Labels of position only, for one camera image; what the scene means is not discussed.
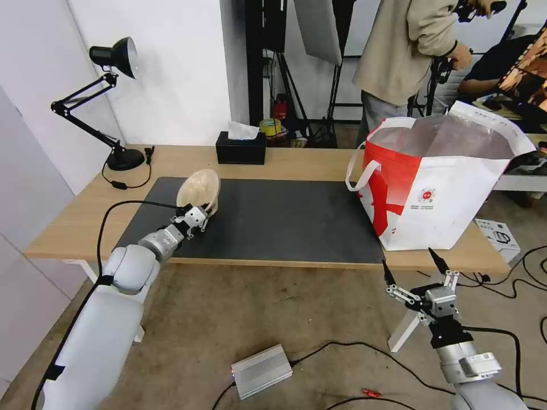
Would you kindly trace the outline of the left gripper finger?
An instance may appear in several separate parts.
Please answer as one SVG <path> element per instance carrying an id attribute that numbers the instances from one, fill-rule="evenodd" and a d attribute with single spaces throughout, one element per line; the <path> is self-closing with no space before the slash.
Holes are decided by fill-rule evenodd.
<path id="1" fill-rule="evenodd" d="M 188 216 L 187 217 L 187 238 L 192 239 L 194 237 L 194 234 L 197 232 L 205 232 L 206 226 L 208 224 L 208 217 L 205 216 L 197 217 L 197 216 Z"/>
<path id="2" fill-rule="evenodd" d="M 210 217 L 210 212 L 202 206 L 193 206 L 192 204 L 187 204 L 182 207 L 177 207 L 175 209 L 175 217 L 173 218 L 174 223 L 204 223 Z"/>

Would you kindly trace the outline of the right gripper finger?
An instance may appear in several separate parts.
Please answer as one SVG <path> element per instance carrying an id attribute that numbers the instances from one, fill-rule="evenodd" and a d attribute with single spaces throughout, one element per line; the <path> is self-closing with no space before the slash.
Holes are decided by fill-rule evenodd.
<path id="1" fill-rule="evenodd" d="M 413 294 L 401 287 L 399 287 L 391 273 L 391 270 L 387 266 L 385 260 L 382 260 L 383 277 L 386 283 L 386 294 L 399 303 L 405 305 L 407 309 L 421 309 L 423 303 L 420 296 Z"/>
<path id="2" fill-rule="evenodd" d="M 443 284 L 443 286 L 449 288 L 452 291 L 455 291 L 461 272 L 458 270 L 450 269 L 445 259 L 440 257 L 433 249 L 428 248 L 428 251 L 442 277 L 441 283 Z"/>

